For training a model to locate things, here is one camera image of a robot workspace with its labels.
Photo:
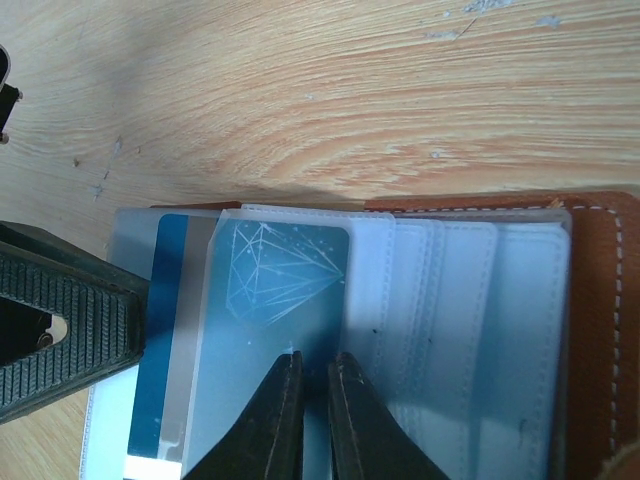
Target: white card pocket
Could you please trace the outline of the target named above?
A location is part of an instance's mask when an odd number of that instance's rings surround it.
[[[377,331],[382,338],[382,366],[380,376],[370,379],[388,402],[393,402],[409,381],[407,370],[422,320],[421,298],[427,289],[435,223],[440,222],[396,222],[389,315],[384,329]]]
[[[570,241],[558,225],[498,226],[472,395],[472,478],[546,478]]]
[[[467,479],[473,371],[498,234],[487,223],[444,225],[433,323],[415,339],[424,360],[410,372],[415,388],[393,409],[403,410],[400,426],[444,473]]]

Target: wooden table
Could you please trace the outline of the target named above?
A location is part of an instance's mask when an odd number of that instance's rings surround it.
[[[125,205],[640,184],[634,0],[4,3],[0,217],[99,256]],[[86,399],[0,479],[77,478]]]

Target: brown leather wallet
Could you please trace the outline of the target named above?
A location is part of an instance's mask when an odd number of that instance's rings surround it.
[[[388,212],[564,207],[573,217],[566,478],[595,478],[638,437],[640,201],[629,193],[542,192],[373,200]]]

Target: white stitching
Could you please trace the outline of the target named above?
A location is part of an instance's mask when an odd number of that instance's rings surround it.
[[[390,231],[387,235],[387,256],[384,264],[384,286],[382,294],[384,295],[382,303],[382,311],[384,312],[380,317],[380,324],[378,329],[381,332],[387,327],[389,321],[389,303],[391,301],[391,261],[393,259],[393,249],[395,248],[396,236],[395,232]],[[373,357],[373,366],[371,378],[377,379],[381,364],[382,364],[382,335],[376,335],[376,353]]]
[[[510,210],[537,210],[537,209],[541,209],[541,208],[548,208],[545,206],[529,206],[529,207],[515,207],[512,208]],[[609,446],[611,448],[611,452],[615,453],[617,445],[616,445],[616,437],[617,437],[617,429],[616,429],[616,425],[617,425],[617,415],[618,415],[618,377],[620,374],[620,366],[619,366],[619,362],[620,362],[620,303],[621,303],[621,298],[622,298],[622,258],[623,258],[623,251],[622,251],[622,221],[620,220],[620,216],[618,215],[618,212],[611,209],[611,208],[606,208],[606,207],[602,207],[600,205],[575,205],[571,207],[572,210],[601,210],[604,212],[607,212],[611,215],[613,215],[614,217],[614,222],[616,225],[616,241],[618,243],[618,246],[616,247],[616,256],[618,258],[618,263],[616,265],[616,296],[615,296],[615,303],[614,303],[614,312],[613,312],[613,341],[614,341],[614,346],[613,346],[613,368],[612,368],[612,375],[613,375],[613,379],[611,382],[611,434],[609,436]],[[431,208],[431,209],[405,209],[405,210],[400,210],[400,211],[404,211],[407,213],[426,213],[426,212],[437,212],[437,211],[449,211],[451,209],[437,209],[437,208]],[[464,211],[478,211],[478,208],[473,207],[473,208],[465,208],[463,209]],[[492,210],[505,210],[504,208],[480,208],[481,211],[492,211]]]
[[[549,310],[547,313],[547,325],[545,332],[545,342],[544,342],[544,350],[542,351],[542,355],[540,356],[540,373],[539,373],[539,386],[538,386],[538,397],[536,399],[536,406],[534,410],[534,424],[533,424],[533,434],[537,434],[537,437],[534,437],[531,446],[531,453],[529,457],[529,478],[535,478],[535,467],[536,467],[536,457],[539,455],[539,451],[541,448],[540,441],[540,425],[542,423],[542,402],[545,394],[544,385],[548,382],[545,376],[545,367],[549,362],[549,358],[551,357],[551,334],[553,331],[553,315],[556,309],[562,304],[562,297],[558,296],[555,292],[557,292],[557,285],[560,282],[560,272],[562,270],[562,263],[560,262],[561,255],[561,246],[558,242],[552,243],[555,247],[555,267],[553,269],[553,283],[551,287],[551,291],[554,292],[552,294],[552,304],[549,306]]]
[[[433,243],[434,243],[434,235],[426,235],[425,238],[423,239],[421,245],[420,245],[420,254],[419,257],[426,257],[427,255],[427,251],[431,251],[433,249]],[[422,271],[422,273],[424,273],[425,271],[428,271],[429,269],[426,267],[424,262],[416,262],[416,271]],[[419,294],[419,292],[425,291],[426,290],[426,285],[427,285],[427,275],[423,275],[420,274],[420,286],[419,286],[419,290],[418,291],[414,291],[412,298],[411,298],[411,303],[412,305],[414,305],[414,318],[413,318],[413,322],[411,324],[411,330],[410,330],[410,335],[407,339],[405,339],[404,343],[403,343],[403,351],[408,351],[408,340],[410,338],[415,337],[416,335],[418,335],[417,333],[415,333],[417,331],[417,327],[418,327],[418,322],[417,322],[417,318],[420,315],[420,313],[423,310],[423,303],[424,303],[424,298],[422,295]],[[400,374],[398,376],[398,380],[396,382],[396,386],[394,387],[394,392],[397,395],[400,392],[400,387],[402,386],[402,384],[406,383],[407,385],[411,385],[411,378],[408,375],[410,366],[409,366],[409,360],[411,358],[411,356],[417,356],[417,352],[413,352],[411,355],[405,355],[403,360],[402,360],[402,364],[401,364],[401,368],[400,368]],[[418,424],[418,420],[416,419],[416,412],[415,409],[407,409],[407,408],[403,408],[403,409],[396,409],[396,412],[401,416],[401,418],[403,419],[402,422],[399,422],[401,425],[411,425],[411,426],[415,426]],[[413,428],[412,432],[408,432],[409,436],[411,436],[411,438],[415,438],[418,434],[418,432],[416,431],[415,428]]]
[[[433,246],[433,251],[432,251],[432,258],[431,258],[431,266],[429,268],[430,272],[429,272],[429,278],[427,280],[427,284],[428,285],[439,285],[440,284],[440,267],[442,264],[442,259],[443,259],[443,255],[444,255],[444,242],[445,242],[445,228],[443,225],[439,225],[435,227],[435,231],[434,231],[434,240],[432,243]],[[423,299],[423,305],[421,307],[421,312],[422,312],[422,317],[427,319],[427,325],[423,326],[423,332],[426,332],[426,334],[428,335],[427,338],[430,338],[432,335],[432,328],[433,328],[433,324],[434,324],[434,318],[435,318],[435,311],[436,311],[436,301],[437,301],[437,289],[428,289],[428,293],[427,295],[424,297]],[[414,375],[414,378],[411,382],[411,392],[413,395],[419,395],[419,392],[421,391],[421,379],[425,378],[426,376],[426,353],[428,352],[428,350],[423,350],[422,354],[418,357],[417,360],[417,373],[416,375]],[[420,436],[416,437],[419,438],[420,441],[418,442],[419,445],[424,444],[424,440],[423,440],[423,436],[424,436],[424,431],[420,430],[419,431]]]
[[[404,228],[405,232],[404,233],[409,233],[411,236],[414,237],[419,237],[420,233],[416,233],[414,229],[407,229],[405,225],[402,225],[400,228]],[[431,250],[431,241],[433,239],[431,238],[430,235],[425,235],[421,241],[420,246],[418,247],[419,250],[419,255],[418,258],[425,258],[427,255],[427,245],[429,246],[429,250]],[[410,335],[408,335],[406,338],[403,339],[402,341],[402,351],[406,352],[409,350],[409,345],[410,345],[410,339],[413,338],[414,336],[414,332],[416,331],[418,322],[418,315],[419,315],[419,305],[420,305],[420,295],[419,293],[422,291],[422,286],[426,284],[426,275],[422,275],[422,272],[425,270],[425,264],[424,262],[416,262],[415,265],[415,272],[417,272],[417,277],[420,278],[420,290],[416,291],[414,289],[412,295],[411,295],[411,305],[413,306],[414,312],[413,312],[413,319],[411,322],[411,328],[409,329],[409,331],[411,332]],[[409,355],[405,355],[404,358],[401,361],[400,364],[400,369],[397,375],[397,379],[396,379],[396,387],[394,388],[394,392],[395,394],[399,393],[400,387],[407,382],[408,379],[408,369],[409,369]]]
[[[467,230],[468,227],[462,227],[460,228],[460,230]],[[487,243],[487,248],[484,252],[484,261],[482,263],[482,276],[481,276],[481,280],[480,280],[480,292],[478,293],[478,297],[476,299],[476,306],[475,306],[475,311],[473,313],[473,324],[472,324],[472,331],[471,331],[471,341],[467,347],[467,355],[465,358],[465,371],[464,371],[464,376],[463,376],[463,380],[462,380],[462,402],[461,402],[461,410],[462,412],[468,411],[469,410],[469,405],[471,403],[471,385],[472,385],[472,381],[473,381],[473,377],[471,374],[471,365],[472,362],[475,358],[475,354],[478,351],[478,337],[480,336],[480,325],[482,324],[482,318],[481,318],[481,312],[484,312],[483,307],[484,304],[482,302],[482,299],[485,299],[486,302],[486,297],[484,297],[484,295],[482,294],[482,291],[485,290],[485,285],[491,280],[491,275],[489,274],[489,266],[491,264],[491,261],[494,258],[494,254],[495,254],[495,248],[496,248],[496,242],[497,238],[494,240],[494,242],[488,242]],[[460,428],[461,432],[460,432],[460,444],[459,444],[459,450],[460,450],[460,456],[462,457],[462,462],[460,465],[460,478],[466,478],[469,474],[469,468],[468,468],[468,459],[464,458],[464,454],[465,454],[465,444],[464,444],[464,427]]]

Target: blue card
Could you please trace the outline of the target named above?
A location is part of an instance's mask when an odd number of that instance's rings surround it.
[[[207,245],[216,222],[175,214],[158,222],[124,478],[178,480],[184,470]],[[153,476],[156,470],[161,477]]]
[[[280,354],[302,352],[306,394],[320,397],[327,365],[338,353],[344,314],[344,229],[229,219],[219,224],[213,241],[187,432],[190,466],[231,428]],[[325,410],[320,407],[318,414]],[[320,456],[328,454],[328,441],[316,443],[326,447]]]

